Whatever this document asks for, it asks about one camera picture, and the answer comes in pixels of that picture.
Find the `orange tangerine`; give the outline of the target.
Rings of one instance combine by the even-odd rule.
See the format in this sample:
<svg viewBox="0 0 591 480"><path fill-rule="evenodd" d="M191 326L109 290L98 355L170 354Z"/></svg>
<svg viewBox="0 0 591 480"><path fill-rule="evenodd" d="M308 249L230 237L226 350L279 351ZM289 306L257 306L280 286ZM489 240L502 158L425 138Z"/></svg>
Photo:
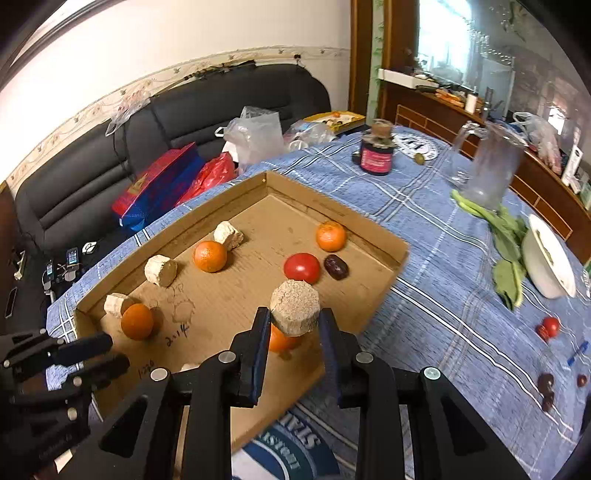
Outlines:
<svg viewBox="0 0 591 480"><path fill-rule="evenodd" d="M327 221L318 226L315 241L325 252L338 252L346 245L346 229L335 221Z"/></svg>
<svg viewBox="0 0 591 480"><path fill-rule="evenodd" d="M270 326L270 344L269 349L273 353L283 353L301 344L301 337L290 337L280 331L276 325Z"/></svg>
<svg viewBox="0 0 591 480"><path fill-rule="evenodd" d="M202 241L195 246L192 254L195 267L206 273L215 273L224 269L228 262L228 252L216 241Z"/></svg>
<svg viewBox="0 0 591 480"><path fill-rule="evenodd" d="M149 308L141 303L135 303L125 310L121 318L123 334L136 341L147 339L152 332L154 320Z"/></svg>

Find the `pale cork chunk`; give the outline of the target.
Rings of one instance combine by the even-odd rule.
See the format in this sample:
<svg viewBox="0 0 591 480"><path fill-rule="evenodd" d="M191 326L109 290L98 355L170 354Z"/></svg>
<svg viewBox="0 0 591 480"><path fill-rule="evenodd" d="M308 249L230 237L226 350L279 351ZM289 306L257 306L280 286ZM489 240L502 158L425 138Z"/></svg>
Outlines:
<svg viewBox="0 0 591 480"><path fill-rule="evenodd" d="M287 337L301 337L318 325L320 294L304 281L286 280L270 297L273 324Z"/></svg>

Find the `beige cork piece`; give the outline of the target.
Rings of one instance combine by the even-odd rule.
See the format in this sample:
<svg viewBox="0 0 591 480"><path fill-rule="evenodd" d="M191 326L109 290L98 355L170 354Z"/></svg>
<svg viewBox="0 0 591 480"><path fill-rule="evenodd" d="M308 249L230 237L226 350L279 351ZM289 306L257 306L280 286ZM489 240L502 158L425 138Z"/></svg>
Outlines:
<svg viewBox="0 0 591 480"><path fill-rule="evenodd" d="M121 319L126 310L131 307L135 301L122 293L110 293L106 296L103 309L108 315L114 318Z"/></svg>

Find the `beige cork cylinder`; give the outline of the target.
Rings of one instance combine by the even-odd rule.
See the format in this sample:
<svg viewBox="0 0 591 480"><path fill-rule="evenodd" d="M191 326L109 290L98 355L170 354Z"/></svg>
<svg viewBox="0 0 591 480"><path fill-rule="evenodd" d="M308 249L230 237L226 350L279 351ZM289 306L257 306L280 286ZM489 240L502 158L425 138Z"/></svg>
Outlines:
<svg viewBox="0 0 591 480"><path fill-rule="evenodd" d="M154 255L144 266L145 279L158 287L169 287L177 275L177 263L169 257Z"/></svg>

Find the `beige cork block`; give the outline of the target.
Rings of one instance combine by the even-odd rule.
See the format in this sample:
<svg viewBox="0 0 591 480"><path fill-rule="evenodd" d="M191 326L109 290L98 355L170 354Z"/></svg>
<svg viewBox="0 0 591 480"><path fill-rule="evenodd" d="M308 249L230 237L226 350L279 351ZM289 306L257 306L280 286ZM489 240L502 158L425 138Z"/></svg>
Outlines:
<svg viewBox="0 0 591 480"><path fill-rule="evenodd" d="M242 242L245 241L245 235L229 221L222 221L213 232L213 240L221 244L226 251L231 251L242 245Z"/></svg>

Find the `phone on holder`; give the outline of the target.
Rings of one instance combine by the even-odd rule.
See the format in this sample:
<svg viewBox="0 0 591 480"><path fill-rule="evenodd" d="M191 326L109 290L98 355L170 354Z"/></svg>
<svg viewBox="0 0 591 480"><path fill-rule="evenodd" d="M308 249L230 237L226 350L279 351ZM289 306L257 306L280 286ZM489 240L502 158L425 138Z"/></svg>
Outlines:
<svg viewBox="0 0 591 480"><path fill-rule="evenodd" d="M81 248L67 249L62 263L48 260L41 277L44 294L54 301L62 284L75 283L90 268L97 246L95 241L86 242Z"/></svg>

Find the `brown cardboard tray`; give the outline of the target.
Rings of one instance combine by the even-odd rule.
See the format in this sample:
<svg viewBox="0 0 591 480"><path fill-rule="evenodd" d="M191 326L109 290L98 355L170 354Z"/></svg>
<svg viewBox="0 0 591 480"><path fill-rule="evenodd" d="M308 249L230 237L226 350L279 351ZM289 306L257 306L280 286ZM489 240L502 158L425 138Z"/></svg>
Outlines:
<svg viewBox="0 0 591 480"><path fill-rule="evenodd" d="M362 332L402 271L408 245L320 192L271 171L259 173L172 221L120 261L77 303L77 334L108 333L114 350L130 362L126 374L97 392L95 405L100 415L110 415L152 368L177 371L186 363L199 364L227 349L236 334L252 326L256 310L269 305L273 290L283 282L288 256L325 257L315 232L328 220L341 224L348 234L339 255L349 266L349 276L338 281L322 274L315 288L322 306L334 311L339 328ZM222 221L242 231L245 241L230 253L224 270L206 273L193 264L193 250L211 239ZM145 279L144 266L154 255L177 263L176 278L167 288ZM113 292L152 310L156 330L151 338L128 339L119 321L104 312L105 298Z"/></svg>

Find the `black leather sofa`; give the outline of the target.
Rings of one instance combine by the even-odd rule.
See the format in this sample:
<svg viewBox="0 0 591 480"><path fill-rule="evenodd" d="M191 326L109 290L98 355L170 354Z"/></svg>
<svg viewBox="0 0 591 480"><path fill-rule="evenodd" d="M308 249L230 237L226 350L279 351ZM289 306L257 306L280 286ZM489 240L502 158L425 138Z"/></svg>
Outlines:
<svg viewBox="0 0 591 480"><path fill-rule="evenodd" d="M100 124L54 155L15 195L1 194L1 331L44 327L49 301L41 277L67 250L96 243L88 270L130 236L115 200L171 148L193 143L204 160L221 153L217 128L245 106L276 111L287 129L332 109L325 85L297 64L242 65L207 73L154 96L114 134Z"/></svg>

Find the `blue plaid tablecloth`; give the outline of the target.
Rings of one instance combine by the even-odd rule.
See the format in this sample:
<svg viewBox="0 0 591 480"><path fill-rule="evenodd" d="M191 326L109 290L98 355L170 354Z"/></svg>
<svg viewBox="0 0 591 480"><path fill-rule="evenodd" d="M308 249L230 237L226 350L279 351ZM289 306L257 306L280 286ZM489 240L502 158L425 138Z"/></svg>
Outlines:
<svg viewBox="0 0 591 480"><path fill-rule="evenodd" d="M508 309L495 291L494 265L501 259L488 223L464 211L445 179L446 147L418 164L394 156L385 176L363 172L352 160L359 135L296 151L249 167L245 174L213 187L172 209L132 235L90 269L47 312L49 333L72 341L79 336L77 303L122 260L187 211L230 187L271 171L346 205L402 239L409 254L402 271L365 329L353 333L363 351L394 368L432 368L431 382L451 383L500 438L504 453L474 477L554 479L565 469L587 428L583 424L590 389L584 354L590 344L590 301L581 263L561 243L573 269L574 298L544 297L529 280L523 303ZM556 338L535 332L545 317L560 320ZM554 376L554 405L541 408L537 387L542 373Z"/></svg>

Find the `red plastic bag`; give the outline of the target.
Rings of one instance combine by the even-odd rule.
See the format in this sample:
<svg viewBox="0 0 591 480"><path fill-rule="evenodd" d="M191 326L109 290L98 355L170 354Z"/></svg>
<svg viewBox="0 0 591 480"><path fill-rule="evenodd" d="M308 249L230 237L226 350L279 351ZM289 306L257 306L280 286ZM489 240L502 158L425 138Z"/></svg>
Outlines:
<svg viewBox="0 0 591 480"><path fill-rule="evenodd" d="M238 173L231 153L222 152L221 155L207 162L191 182L190 187L176 202L176 206L197 197L205 191L222 183L235 179Z"/></svg>

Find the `red blue gift bag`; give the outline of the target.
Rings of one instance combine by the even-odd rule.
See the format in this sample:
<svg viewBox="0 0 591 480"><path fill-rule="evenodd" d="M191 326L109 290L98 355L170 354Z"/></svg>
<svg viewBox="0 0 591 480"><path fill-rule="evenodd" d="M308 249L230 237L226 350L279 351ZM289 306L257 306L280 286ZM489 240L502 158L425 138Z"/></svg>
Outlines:
<svg viewBox="0 0 591 480"><path fill-rule="evenodd" d="M167 213L204 165L194 142L165 152L113 203L119 226L137 232Z"/></svg>

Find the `dark purple plum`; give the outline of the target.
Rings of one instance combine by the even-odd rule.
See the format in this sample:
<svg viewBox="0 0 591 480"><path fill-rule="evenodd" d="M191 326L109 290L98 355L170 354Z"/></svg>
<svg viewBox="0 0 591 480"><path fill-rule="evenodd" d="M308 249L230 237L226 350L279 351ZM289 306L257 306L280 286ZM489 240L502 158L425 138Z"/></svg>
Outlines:
<svg viewBox="0 0 591 480"><path fill-rule="evenodd" d="M551 373L542 373L537 380L537 387L543 396L550 395L554 391L554 376Z"/></svg>

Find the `wrinkled red date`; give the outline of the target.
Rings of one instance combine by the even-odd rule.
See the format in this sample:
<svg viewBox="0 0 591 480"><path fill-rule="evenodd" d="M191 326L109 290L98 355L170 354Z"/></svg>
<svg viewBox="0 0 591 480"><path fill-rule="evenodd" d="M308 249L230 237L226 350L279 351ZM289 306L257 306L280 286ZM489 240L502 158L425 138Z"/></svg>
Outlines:
<svg viewBox="0 0 591 480"><path fill-rule="evenodd" d="M542 399L541 408L544 412L549 412L554 405L555 393L553 391L547 392Z"/></svg>

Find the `small red tomato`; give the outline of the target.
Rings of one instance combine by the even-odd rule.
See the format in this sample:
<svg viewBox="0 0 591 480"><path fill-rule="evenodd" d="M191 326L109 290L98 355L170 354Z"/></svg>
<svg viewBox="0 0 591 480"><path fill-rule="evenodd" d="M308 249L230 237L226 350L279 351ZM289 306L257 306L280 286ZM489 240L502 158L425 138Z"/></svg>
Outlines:
<svg viewBox="0 0 591 480"><path fill-rule="evenodd" d="M556 317L548 316L535 327L535 332L542 340L549 342L551 339L556 338L559 335L560 329L560 320Z"/></svg>

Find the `green leafy vegetable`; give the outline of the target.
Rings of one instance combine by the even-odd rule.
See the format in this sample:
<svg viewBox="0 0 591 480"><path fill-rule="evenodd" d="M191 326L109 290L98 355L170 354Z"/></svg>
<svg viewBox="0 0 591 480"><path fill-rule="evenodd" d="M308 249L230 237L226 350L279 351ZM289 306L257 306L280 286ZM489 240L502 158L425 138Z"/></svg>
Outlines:
<svg viewBox="0 0 591 480"><path fill-rule="evenodd" d="M503 204L496 210L488 210L468 200L456 189L451 197L464 211L488 223L494 246L501 257L492 270L495 291L508 309L519 308L523 303L523 282L527 275L522 243L529 228L524 218L513 216Z"/></svg>

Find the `blue pen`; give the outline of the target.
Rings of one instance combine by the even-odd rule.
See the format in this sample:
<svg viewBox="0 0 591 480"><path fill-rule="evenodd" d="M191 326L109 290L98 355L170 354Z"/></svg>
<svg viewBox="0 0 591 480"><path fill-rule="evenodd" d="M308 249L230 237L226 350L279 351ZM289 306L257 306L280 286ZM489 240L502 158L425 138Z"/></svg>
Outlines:
<svg viewBox="0 0 591 480"><path fill-rule="evenodd" d="M583 341L578 347L577 349L574 351L574 353L568 358L567 360L567 365L568 367L572 367L575 363L575 361L581 357L582 355L584 355L588 349L589 346L589 342L588 341Z"/></svg>

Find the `white bowl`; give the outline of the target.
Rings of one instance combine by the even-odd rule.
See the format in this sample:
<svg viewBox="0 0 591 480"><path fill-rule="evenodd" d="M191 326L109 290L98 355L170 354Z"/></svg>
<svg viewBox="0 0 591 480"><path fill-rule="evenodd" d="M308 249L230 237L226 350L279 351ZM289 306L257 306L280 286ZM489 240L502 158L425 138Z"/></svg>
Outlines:
<svg viewBox="0 0 591 480"><path fill-rule="evenodd" d="M568 257L549 225L535 214L528 216L529 229L522 241L528 275L548 299L574 298L576 282Z"/></svg>

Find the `clear plastic bag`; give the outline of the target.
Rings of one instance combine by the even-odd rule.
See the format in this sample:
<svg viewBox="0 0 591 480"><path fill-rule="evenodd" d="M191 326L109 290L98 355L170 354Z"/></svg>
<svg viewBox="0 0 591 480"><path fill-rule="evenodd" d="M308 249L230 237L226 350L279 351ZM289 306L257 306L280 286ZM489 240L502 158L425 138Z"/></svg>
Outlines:
<svg viewBox="0 0 591 480"><path fill-rule="evenodd" d="M238 117L230 120L228 125L218 127L214 135L224 138L224 151L229 152L238 164L239 174L286 152L280 113L276 111L245 106Z"/></svg>

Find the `small red date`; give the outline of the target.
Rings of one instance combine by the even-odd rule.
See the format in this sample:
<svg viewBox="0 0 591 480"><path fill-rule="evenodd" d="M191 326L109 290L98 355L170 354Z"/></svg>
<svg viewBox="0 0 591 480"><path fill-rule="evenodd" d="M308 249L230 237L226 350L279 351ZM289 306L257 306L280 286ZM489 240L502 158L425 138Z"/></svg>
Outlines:
<svg viewBox="0 0 591 480"><path fill-rule="evenodd" d="M580 374L577 376L577 386L583 388L587 385L588 379L586 375Z"/></svg>

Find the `dark jar with pink label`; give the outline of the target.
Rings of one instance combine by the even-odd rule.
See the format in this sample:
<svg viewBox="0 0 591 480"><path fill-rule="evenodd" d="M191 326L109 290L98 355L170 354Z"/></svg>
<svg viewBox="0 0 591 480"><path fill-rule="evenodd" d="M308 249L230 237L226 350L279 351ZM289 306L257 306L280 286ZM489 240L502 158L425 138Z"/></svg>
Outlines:
<svg viewBox="0 0 591 480"><path fill-rule="evenodd" d="M384 119L375 119L363 133L359 149L352 155L353 162L370 175L388 175L394 165L394 125Z"/></svg>

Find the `clear glass pitcher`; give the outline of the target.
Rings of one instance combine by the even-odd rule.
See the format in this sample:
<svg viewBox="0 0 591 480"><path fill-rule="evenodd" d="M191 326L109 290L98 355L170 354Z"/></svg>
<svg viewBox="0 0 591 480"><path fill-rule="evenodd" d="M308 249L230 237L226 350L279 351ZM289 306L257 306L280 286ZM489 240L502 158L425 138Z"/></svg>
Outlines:
<svg viewBox="0 0 591 480"><path fill-rule="evenodd" d="M460 154L470 136L480 139L471 161ZM488 210L497 210L517 172L527 143L504 123L485 126L468 121L446 153L445 179L461 195Z"/></svg>

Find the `yellow snack box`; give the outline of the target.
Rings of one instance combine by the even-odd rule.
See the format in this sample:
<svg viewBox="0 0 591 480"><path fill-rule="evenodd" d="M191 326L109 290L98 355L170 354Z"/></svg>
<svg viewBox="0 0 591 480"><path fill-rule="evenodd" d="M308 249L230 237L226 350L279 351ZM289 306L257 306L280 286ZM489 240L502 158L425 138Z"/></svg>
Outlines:
<svg viewBox="0 0 591 480"><path fill-rule="evenodd" d="M331 129L335 135L346 133L366 124L366 116L349 111L332 111L318 113L304 118L305 121L322 123Z"/></svg>

